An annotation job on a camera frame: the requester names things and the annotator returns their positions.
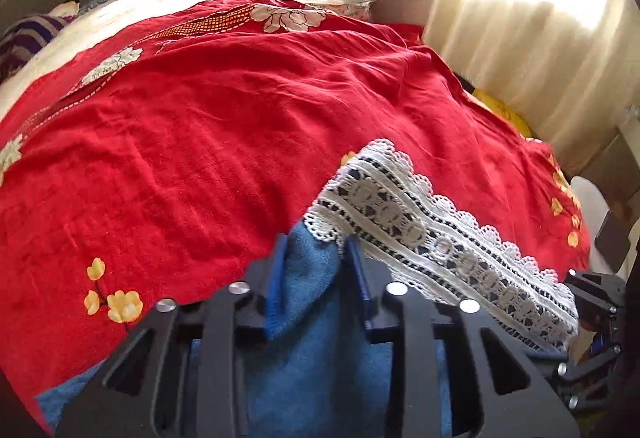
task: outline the yellow flower print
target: yellow flower print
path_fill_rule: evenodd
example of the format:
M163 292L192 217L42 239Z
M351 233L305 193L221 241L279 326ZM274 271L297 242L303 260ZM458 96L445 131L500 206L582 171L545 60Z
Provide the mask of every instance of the yellow flower print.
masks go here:
M558 160L556 160L556 157L554 157L553 155L550 155L546 161L548 161L554 169L560 169L560 164L558 163Z
M100 258L95 258L91 266L86 268L86 274L92 281L97 281L104 275L104 261Z
M560 187L562 192L567 192L569 189L569 183L564 177L564 174L562 174L562 171L559 169L554 172L554 182L556 182L556 185Z
M558 201L558 198L551 198L551 212L554 216L559 216L562 212L562 204Z
M87 315L95 314L100 308L100 298L94 290L89 290L89 293L84 298L84 307Z
M566 242L569 244L569 246L572 246L573 248L578 246L579 241L580 241L580 238L578 237L578 233L575 230L571 232L569 236L566 238Z
M340 160L340 167L343 167L345 165L347 165L347 163L349 162L349 160L351 160L351 158L353 158L354 156L356 156L356 154L353 151L349 151L346 155L344 155L342 157L342 159Z
M567 194L569 195L569 198L574 201L574 205L578 207L578 210L581 211L582 205L580 205L580 200L578 199L578 196L574 194L574 191L572 189L569 189L569 192Z
M110 308L107 316L115 323L135 321L142 313L144 306L138 292L130 291L125 294L122 290L107 296L107 304Z

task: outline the lace fabric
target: lace fabric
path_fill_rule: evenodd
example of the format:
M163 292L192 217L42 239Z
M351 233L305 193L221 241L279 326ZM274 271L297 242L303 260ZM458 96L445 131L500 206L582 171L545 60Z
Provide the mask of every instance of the lace fabric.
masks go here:
M511 335L535 349L567 350L577 334L574 296L491 226L458 211L414 174L411 159L378 139L341 167L304 216L321 241L357 234L364 252L424 296L474 298Z

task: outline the white flower print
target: white flower print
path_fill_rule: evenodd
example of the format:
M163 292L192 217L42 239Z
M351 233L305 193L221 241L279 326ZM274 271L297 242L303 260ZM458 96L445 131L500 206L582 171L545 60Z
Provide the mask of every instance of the white flower print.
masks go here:
M300 10L280 8L268 4L257 4L251 12L251 19L266 21L263 31L273 33L280 28L289 32L307 32L310 26L320 26L326 18L326 12L319 10Z
M4 173L9 167L22 158L20 146L22 145L22 135L19 134L13 140L6 143L0 151L0 187L4 182Z
M118 52L108 59L103 60L93 70L82 78L82 85L86 86L91 82L96 81L100 77L110 74L116 70L124 68L129 63L137 61L142 53L142 48L134 50L131 46L125 48L123 51Z

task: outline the blue towel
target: blue towel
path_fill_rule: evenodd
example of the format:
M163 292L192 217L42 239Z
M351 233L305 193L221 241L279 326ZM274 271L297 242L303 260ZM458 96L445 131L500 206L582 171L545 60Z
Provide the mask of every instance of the blue towel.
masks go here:
M392 348L366 341L357 289L340 265L336 244L316 240L300 222L289 235L281 272L270 285L271 291L282 289L283 300L268 303L271 342L244 360L252 438L382 438ZM444 347L438 350L445 438L451 436L449 388ZM192 357L196 368L197 345ZM60 418L61 393L67 389L70 400L90 376L39 396L52 428Z

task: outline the red floral blanket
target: red floral blanket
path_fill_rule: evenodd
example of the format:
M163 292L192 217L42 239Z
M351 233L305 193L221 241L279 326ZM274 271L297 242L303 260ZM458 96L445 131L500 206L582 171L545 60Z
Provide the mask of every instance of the red floral blanket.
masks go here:
M145 20L35 82L0 124L0 367L23 399L105 358L158 298L240 277L376 138L540 268L585 267L545 144L471 101L427 47L300 7L220 0Z

